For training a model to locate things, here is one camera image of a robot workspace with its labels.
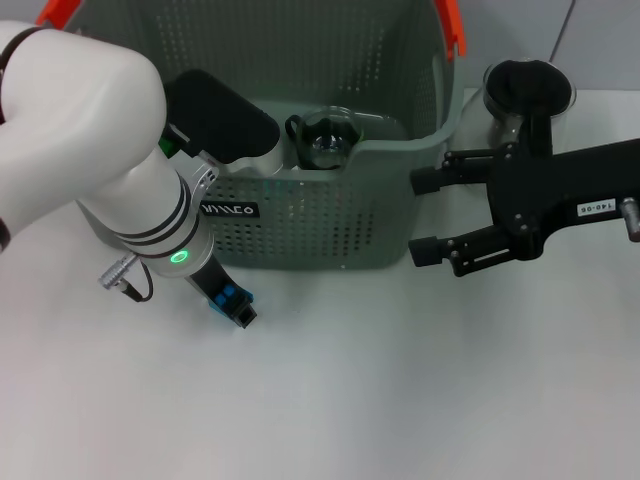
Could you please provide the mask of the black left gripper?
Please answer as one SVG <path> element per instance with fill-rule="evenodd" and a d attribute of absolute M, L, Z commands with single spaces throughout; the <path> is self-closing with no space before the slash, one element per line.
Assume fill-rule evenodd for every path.
<path fill-rule="evenodd" d="M 187 279 L 215 306 L 225 306 L 226 315 L 245 329 L 257 316 L 254 297 L 240 289 L 214 255 Z"/>

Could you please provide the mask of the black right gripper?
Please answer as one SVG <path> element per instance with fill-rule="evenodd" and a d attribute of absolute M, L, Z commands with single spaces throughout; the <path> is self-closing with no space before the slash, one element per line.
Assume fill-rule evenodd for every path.
<path fill-rule="evenodd" d="M 449 238 L 410 240 L 416 267 L 448 260 L 454 275 L 463 277 L 512 260 L 536 259 L 558 230 L 618 218 L 629 240 L 639 241 L 637 139 L 545 158 L 519 149 L 493 165 L 497 153 L 447 151 L 439 168 L 411 172 L 413 192 L 421 196 L 451 185 L 485 184 L 491 170 L 487 190 L 496 224 Z"/>

